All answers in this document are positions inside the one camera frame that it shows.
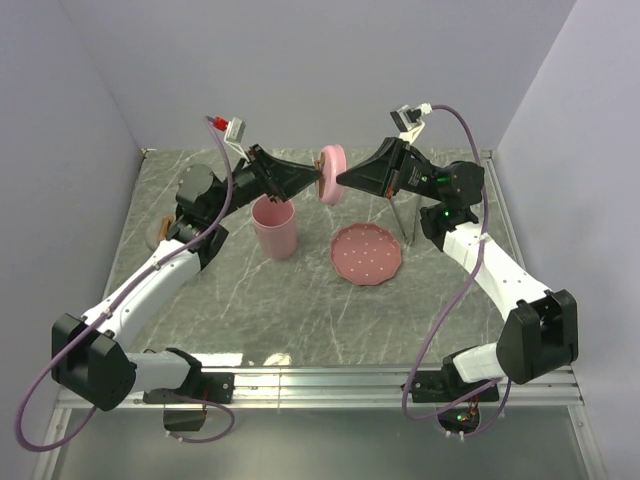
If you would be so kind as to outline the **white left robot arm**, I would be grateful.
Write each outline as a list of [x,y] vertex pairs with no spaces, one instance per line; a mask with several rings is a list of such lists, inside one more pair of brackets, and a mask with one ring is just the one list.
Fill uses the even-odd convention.
[[110,411],[129,394],[168,390],[180,402],[202,396],[202,364],[176,348],[133,355],[138,332],[187,281],[219,253],[227,236],[220,222],[260,197],[286,201],[316,182],[319,171],[281,160],[255,145],[220,180],[204,164],[187,166],[176,193],[176,219],[152,256],[119,289],[52,328],[51,377],[93,406]]

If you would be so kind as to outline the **pink round lid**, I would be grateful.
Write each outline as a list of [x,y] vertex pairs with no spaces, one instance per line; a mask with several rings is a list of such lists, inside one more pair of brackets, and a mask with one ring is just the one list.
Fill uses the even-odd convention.
[[337,177],[347,169],[344,149],[340,145],[325,146],[315,161],[315,167],[320,173],[316,181],[316,193],[324,205],[337,205],[345,191],[345,187],[337,182]]

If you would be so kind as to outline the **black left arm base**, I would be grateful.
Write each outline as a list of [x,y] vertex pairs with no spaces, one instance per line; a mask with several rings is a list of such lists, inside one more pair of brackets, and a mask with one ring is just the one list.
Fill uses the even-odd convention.
[[[162,405],[165,435],[179,442],[204,444],[224,438],[234,428],[236,417],[229,405],[233,399],[235,375],[231,372],[200,372],[186,385],[176,390],[156,389],[144,392],[142,402],[147,405]],[[204,427],[209,409],[224,412],[229,417],[228,425],[209,438],[185,437],[186,433],[200,432]]]

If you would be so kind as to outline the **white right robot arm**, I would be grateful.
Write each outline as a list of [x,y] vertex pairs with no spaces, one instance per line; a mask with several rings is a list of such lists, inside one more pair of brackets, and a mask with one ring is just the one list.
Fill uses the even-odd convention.
[[497,341],[444,359],[441,386],[455,400],[489,380],[523,385],[579,354],[575,298],[528,274],[487,233],[487,218],[473,213],[473,206],[487,202],[484,175],[476,162],[436,166],[407,141],[390,137],[369,159],[336,177],[341,186],[375,196],[404,190],[434,200],[420,211],[424,236],[469,272],[501,314]]

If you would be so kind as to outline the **metal serving tongs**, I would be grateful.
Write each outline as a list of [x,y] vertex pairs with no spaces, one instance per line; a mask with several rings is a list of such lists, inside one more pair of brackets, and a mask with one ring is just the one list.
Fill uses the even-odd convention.
[[422,197],[414,195],[412,198],[406,197],[401,200],[392,197],[388,203],[404,244],[407,247],[413,246],[420,230]]

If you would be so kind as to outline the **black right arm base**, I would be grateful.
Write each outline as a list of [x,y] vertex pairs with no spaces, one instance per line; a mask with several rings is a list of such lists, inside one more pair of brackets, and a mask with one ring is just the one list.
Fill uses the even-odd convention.
[[465,383],[455,375],[439,371],[418,371],[408,390],[412,404],[433,404],[428,414],[435,418],[446,437],[460,441],[478,433],[482,426],[481,405],[500,400],[496,381]]

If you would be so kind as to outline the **pink cylindrical container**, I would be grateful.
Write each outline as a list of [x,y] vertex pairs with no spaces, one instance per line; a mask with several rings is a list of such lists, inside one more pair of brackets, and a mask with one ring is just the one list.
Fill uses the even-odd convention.
[[259,197],[251,207],[258,243],[271,259],[284,260],[297,248],[296,210],[291,200],[272,201]]

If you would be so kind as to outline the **grey cylindrical container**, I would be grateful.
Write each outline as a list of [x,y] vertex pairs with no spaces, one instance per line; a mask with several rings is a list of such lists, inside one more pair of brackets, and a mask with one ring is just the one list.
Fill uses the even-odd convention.
[[163,215],[151,221],[145,233],[145,244],[151,251],[155,251],[159,243],[166,238],[174,221],[174,215]]

